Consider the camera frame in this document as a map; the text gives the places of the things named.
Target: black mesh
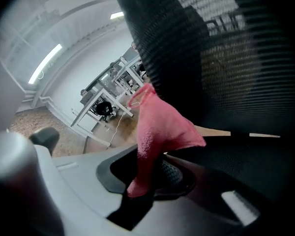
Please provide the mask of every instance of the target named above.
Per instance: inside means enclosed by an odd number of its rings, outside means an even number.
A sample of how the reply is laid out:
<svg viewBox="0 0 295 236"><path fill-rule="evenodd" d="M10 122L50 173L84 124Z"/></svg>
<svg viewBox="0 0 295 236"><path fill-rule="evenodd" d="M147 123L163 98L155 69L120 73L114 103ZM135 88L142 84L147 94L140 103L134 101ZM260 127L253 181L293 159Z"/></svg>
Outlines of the black mesh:
<svg viewBox="0 0 295 236"><path fill-rule="evenodd" d="M206 142L169 155L225 172L272 201L282 196L295 167L290 143L264 137L206 137Z"/></svg>
<svg viewBox="0 0 295 236"><path fill-rule="evenodd" d="M194 124L295 130L294 52L264 0L118 1L158 95Z"/></svg>
<svg viewBox="0 0 295 236"><path fill-rule="evenodd" d="M161 163L161 167L156 169L154 174L154 184L156 189L178 184L182 180L182 173L180 170L164 160Z"/></svg>

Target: floor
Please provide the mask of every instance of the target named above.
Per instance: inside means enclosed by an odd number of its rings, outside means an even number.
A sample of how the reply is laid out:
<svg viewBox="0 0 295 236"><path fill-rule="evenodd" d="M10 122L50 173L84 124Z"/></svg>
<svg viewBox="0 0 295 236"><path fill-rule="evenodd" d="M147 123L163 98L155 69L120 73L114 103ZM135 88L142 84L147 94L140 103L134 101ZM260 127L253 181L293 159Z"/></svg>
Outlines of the floor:
<svg viewBox="0 0 295 236"><path fill-rule="evenodd" d="M48 126L55 128L60 133L60 139L53 152L53 157L81 155L83 153L85 138L71 130L46 107L16 113L10 130L29 137L36 130Z"/></svg>
<svg viewBox="0 0 295 236"><path fill-rule="evenodd" d="M125 96L120 102L125 106L125 103L129 99L129 96ZM110 147L115 148L122 145L135 144L137 142L136 129L139 118L139 109L132 109L131 113L133 113L133 117L130 117L127 114L122 116L123 111L119 110L117 116L107 123L107 127L103 127L98 124L94 129L93 134L96 137L109 142L116 132L116 127L120 121L114 139L111 141ZM105 145L88 138L85 153L103 151L106 148L107 147Z"/></svg>

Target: ceiling light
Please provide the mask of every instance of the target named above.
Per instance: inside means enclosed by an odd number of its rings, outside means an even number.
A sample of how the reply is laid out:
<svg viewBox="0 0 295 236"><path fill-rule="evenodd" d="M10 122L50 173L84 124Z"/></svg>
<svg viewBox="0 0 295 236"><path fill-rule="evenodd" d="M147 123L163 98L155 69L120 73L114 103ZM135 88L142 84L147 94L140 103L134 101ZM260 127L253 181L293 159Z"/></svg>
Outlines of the ceiling light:
<svg viewBox="0 0 295 236"><path fill-rule="evenodd" d="M114 13L110 16L110 19L114 19L114 18L118 18L118 17L122 17L123 16L123 12L117 12L117 13Z"/></svg>
<svg viewBox="0 0 295 236"><path fill-rule="evenodd" d="M38 77L40 72L43 70L45 65L47 65L47 63L53 58L53 56L55 56L56 53L60 51L61 49L62 49L62 46L58 44L54 49L51 50L51 52L43 59L43 61L36 68L35 72L33 73L33 75L31 76L29 80L29 84L34 84L36 78Z"/></svg>
<svg viewBox="0 0 295 236"><path fill-rule="evenodd" d="M101 78L101 80L105 79L107 76L108 76L108 73L106 73L106 74L104 75L104 77Z"/></svg>

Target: table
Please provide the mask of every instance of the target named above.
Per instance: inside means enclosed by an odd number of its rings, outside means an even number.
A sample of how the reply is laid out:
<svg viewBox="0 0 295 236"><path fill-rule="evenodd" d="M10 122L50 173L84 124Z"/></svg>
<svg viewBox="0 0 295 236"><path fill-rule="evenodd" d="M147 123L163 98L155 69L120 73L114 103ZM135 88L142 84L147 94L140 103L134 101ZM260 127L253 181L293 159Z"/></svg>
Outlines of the table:
<svg viewBox="0 0 295 236"><path fill-rule="evenodd" d="M107 98L109 98L110 100L112 100L113 103L115 103L118 107L120 107L122 110L124 110L126 112L126 114L128 114L130 117L133 117L133 114L126 109L123 105L121 105L113 96L111 96L104 88L102 88L101 90L99 90L96 94L94 94L92 96L92 98L87 102L87 104L84 105L84 107L82 108L82 110L79 112L79 114L76 116L76 118L74 119L74 121L71 124L71 127L76 127L77 129L79 129L82 133L86 134L87 136L89 136L90 138L92 138L93 140L100 142L106 146L110 146L110 143L96 137L93 135L92 132L84 129L83 127L81 127L79 125L80 121L82 120L82 118L88 114L88 111L90 110L90 108L92 107L92 105L96 102L96 100L98 100L98 98L104 95Z"/></svg>
<svg viewBox="0 0 295 236"><path fill-rule="evenodd" d="M139 86L143 87L143 80L140 76L136 74L136 72L133 70L132 66L134 66L141 57L138 55L134 59L132 59L129 63L127 63L113 78L112 82L114 82L116 79L118 79L123 73L128 72L130 76L138 83Z"/></svg>

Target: pink towel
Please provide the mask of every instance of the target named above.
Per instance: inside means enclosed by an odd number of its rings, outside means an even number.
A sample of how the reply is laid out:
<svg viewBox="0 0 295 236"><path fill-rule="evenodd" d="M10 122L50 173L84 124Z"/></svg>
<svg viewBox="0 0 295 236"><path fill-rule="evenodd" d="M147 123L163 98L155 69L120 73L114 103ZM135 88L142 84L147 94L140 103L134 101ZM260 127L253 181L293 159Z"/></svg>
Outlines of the pink towel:
<svg viewBox="0 0 295 236"><path fill-rule="evenodd" d="M192 122L173 106L161 100L151 84L145 84L130 99L128 107L139 94L142 97L137 127L138 173L129 185L129 197L146 194L150 189L153 165L160 153L180 148L206 145Z"/></svg>

